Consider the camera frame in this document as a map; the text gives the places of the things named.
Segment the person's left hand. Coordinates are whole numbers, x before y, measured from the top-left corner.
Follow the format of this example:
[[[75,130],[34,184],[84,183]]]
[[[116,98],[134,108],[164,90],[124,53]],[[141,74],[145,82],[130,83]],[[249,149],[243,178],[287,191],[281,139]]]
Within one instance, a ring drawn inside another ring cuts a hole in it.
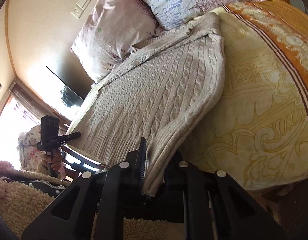
[[[51,168],[55,171],[58,171],[62,166],[61,151],[58,148],[53,150],[51,156],[47,154],[42,154],[41,159],[44,166],[47,167],[47,165],[50,164]]]

